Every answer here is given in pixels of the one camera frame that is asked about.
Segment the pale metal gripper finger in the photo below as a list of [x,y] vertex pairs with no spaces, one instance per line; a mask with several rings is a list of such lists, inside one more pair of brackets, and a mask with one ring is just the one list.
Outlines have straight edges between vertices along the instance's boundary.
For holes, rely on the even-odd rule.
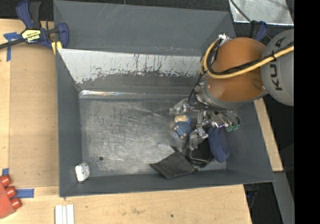
[[198,145],[199,145],[200,142],[201,142],[200,136],[198,136],[198,135],[190,135],[188,148],[189,148],[191,151],[193,151],[193,150],[195,150],[195,149],[198,147]]
[[197,137],[199,141],[203,141],[203,140],[206,140],[209,137],[209,135],[204,128],[198,128]]

